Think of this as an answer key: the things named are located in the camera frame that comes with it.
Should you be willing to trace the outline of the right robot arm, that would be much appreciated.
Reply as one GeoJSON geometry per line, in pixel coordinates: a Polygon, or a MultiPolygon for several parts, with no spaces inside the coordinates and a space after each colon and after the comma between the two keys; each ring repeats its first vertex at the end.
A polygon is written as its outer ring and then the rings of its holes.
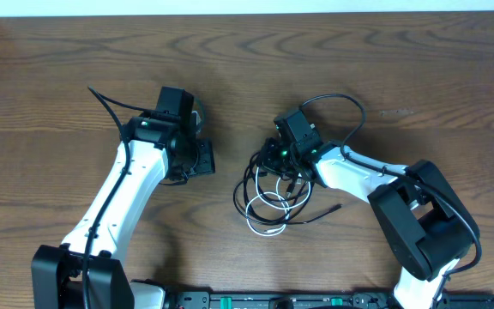
{"type": "Polygon", "coordinates": [[[259,166],[368,203],[402,266],[393,292],[401,307],[436,307],[471,246],[481,258],[479,228],[434,163],[387,164],[344,142],[324,142],[300,109],[282,113],[274,124],[279,136],[265,142],[259,166]]]}

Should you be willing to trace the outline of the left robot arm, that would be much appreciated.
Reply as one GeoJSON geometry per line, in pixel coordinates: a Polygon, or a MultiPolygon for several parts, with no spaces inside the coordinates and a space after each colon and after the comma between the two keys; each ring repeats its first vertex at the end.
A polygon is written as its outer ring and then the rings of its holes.
{"type": "Polygon", "coordinates": [[[155,108],[118,123],[116,159],[86,214],[59,246],[42,245],[31,263],[37,308],[167,308],[166,291],[129,281],[124,259],[157,185],[185,185],[215,171],[212,144],[198,138],[202,106],[163,87],[155,108]]]}

